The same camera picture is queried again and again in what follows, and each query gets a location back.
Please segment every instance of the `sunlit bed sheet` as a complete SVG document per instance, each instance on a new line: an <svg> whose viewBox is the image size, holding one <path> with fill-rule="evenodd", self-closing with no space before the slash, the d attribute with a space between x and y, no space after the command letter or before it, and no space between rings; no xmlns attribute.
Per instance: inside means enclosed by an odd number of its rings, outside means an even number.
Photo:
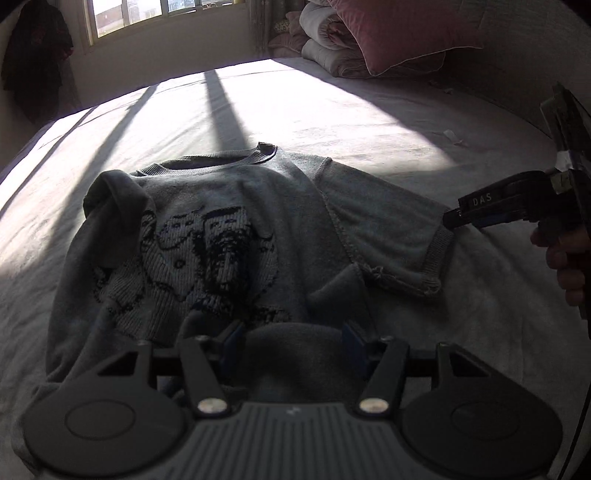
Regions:
<svg viewBox="0 0 591 480"><path fill-rule="evenodd" d="M422 80L335 79L303 59L169 80L59 120L0 184L0 478L31 478L12 453L11 413L44 375L51 302L91 182L103 170L259 141L330 156L450 207L556 155L543 133L482 100ZM389 328L415 348L457 342L550 403L565 432L555 478L591 380L591 342L531 230L459 229L444 298L421 307L421 323L405 321L412 301L394 299ZM574 464L590 430L588 421Z"/></svg>

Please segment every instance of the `window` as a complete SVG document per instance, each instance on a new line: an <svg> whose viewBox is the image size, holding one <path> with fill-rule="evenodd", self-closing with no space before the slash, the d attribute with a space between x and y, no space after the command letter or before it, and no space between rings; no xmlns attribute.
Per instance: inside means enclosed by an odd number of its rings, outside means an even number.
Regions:
<svg viewBox="0 0 591 480"><path fill-rule="evenodd" d="M123 27L154 17L170 17L244 0L86 0L91 44Z"/></svg>

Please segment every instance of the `headboard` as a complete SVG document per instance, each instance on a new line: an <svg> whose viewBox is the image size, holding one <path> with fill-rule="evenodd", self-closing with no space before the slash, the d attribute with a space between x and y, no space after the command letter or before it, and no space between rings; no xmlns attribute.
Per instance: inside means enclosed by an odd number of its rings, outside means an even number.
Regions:
<svg viewBox="0 0 591 480"><path fill-rule="evenodd" d="M441 71L547 132L540 103L561 82L591 110L591 27L561 0L448 0L485 48L447 53Z"/></svg>

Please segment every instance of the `window frame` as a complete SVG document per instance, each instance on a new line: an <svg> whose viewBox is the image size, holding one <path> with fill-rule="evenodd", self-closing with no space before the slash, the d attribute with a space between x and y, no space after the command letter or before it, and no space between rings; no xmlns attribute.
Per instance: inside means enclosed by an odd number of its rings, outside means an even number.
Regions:
<svg viewBox="0 0 591 480"><path fill-rule="evenodd" d="M240 3L233 3L232 5L217 5L210 7L208 5L196 5L195 7L182 8L173 12L168 11L168 0L160 0L162 9L161 15L147 18L134 24L129 21L129 9L127 8L127 0L122 0L121 7L124 16L124 26L118 30L115 30L107 35L103 35L99 38L98 29L96 28L96 17L93 7L92 0L77 0L79 5L78 17L79 25L81 30L81 36L83 41L83 50L85 53L89 53L94 48L102 46L104 44L111 43L113 41L125 38L129 35L133 35L138 30L150 28L156 25L161 25L165 22L185 18L187 14L208 14L213 11L221 10L221 7L242 7L246 8L245 0L241 0Z"/></svg>

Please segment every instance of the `white quilt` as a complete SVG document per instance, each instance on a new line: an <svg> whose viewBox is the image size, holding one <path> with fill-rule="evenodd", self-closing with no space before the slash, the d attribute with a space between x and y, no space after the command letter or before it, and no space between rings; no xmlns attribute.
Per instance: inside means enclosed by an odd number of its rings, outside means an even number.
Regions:
<svg viewBox="0 0 591 480"><path fill-rule="evenodd" d="M422 80L336 79L303 59L169 80L59 120L0 184L0 478L32 477L12 453L11 413L44 375L51 302L95 177L259 141L330 156L450 207L556 156L544 134L482 100ZM395 299L391 329L415 348L459 343L554 407L564 425L555 478L591 381L591 341L532 229L458 229L444 298L424 306L420 324L405 321L409 300ZM590 430L588 420L574 465Z"/></svg>

